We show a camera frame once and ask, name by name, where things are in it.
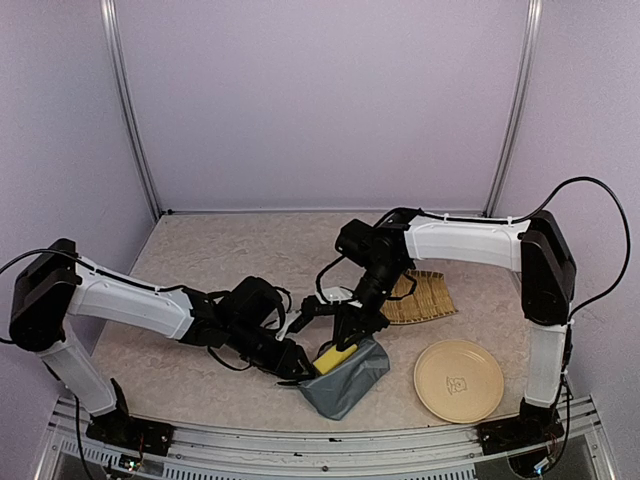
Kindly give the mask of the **yellow sponge block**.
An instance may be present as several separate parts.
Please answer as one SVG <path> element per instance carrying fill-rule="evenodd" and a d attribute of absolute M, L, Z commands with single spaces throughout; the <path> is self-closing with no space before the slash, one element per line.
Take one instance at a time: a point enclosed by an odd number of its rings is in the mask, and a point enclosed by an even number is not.
<path fill-rule="evenodd" d="M 336 346 L 332 346 L 313 362 L 313 366 L 320 375 L 326 375 L 348 360 L 357 350 L 356 344 L 344 351 L 339 351 Z"/>

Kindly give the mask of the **grey zip pouch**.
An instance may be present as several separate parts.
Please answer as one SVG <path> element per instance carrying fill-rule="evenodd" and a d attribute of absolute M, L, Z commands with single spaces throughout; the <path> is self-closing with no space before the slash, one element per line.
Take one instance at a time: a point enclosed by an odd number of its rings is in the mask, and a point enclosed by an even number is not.
<path fill-rule="evenodd" d="M 318 414 L 342 420 L 390 370 L 390 360 L 373 338 L 362 340 L 358 349 L 329 373 L 301 382 L 297 389 Z"/>

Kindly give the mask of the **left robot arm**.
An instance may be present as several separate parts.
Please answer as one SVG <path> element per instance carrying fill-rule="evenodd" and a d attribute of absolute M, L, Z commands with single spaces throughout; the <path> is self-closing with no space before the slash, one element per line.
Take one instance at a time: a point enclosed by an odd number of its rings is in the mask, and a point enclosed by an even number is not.
<path fill-rule="evenodd" d="M 284 381 L 318 374 L 304 349 L 286 336 L 282 289 L 262 278 L 248 276 L 232 290 L 209 293 L 157 286 L 80 256 L 65 238 L 18 258 L 31 262 L 15 280 L 11 342 L 37 354 L 118 444 L 133 443 L 139 421 L 128 413 L 120 387 L 101 376 L 65 326 L 69 316 L 113 321 L 209 350 L 227 346 Z"/>

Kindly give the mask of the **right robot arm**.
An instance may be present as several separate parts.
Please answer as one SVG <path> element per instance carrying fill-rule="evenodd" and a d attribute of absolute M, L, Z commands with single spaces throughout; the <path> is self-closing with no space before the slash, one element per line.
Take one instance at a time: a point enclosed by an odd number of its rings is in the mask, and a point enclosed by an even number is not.
<path fill-rule="evenodd" d="M 377 224 L 344 225 L 336 251 L 364 274 L 352 298 L 364 313 L 377 312 L 407 270 L 422 260 L 490 265 L 521 276 L 521 308 L 531 324 L 529 378 L 511 433 L 535 442 L 551 424 L 570 345 L 576 263 L 554 216 L 542 210 L 527 219 L 452 217 L 399 207 Z"/>

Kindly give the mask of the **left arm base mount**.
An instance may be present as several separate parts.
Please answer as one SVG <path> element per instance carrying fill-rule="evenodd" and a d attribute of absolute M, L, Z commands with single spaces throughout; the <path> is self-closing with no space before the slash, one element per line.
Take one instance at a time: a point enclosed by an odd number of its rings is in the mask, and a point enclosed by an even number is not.
<path fill-rule="evenodd" d="M 103 415 L 90 415 L 86 436 L 141 454 L 166 457 L 171 446 L 175 427 L 129 414 L 122 388 L 115 379 L 111 384 L 116 395 L 115 409 Z"/>

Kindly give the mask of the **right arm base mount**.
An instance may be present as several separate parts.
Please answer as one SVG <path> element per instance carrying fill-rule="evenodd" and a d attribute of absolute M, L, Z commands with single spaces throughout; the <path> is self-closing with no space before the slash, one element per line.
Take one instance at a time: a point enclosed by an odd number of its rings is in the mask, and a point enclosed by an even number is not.
<path fill-rule="evenodd" d="M 516 416 L 485 421 L 476 432 L 484 455 L 492 455 L 540 444 L 564 434 L 557 404 L 549 408 L 521 401 Z"/>

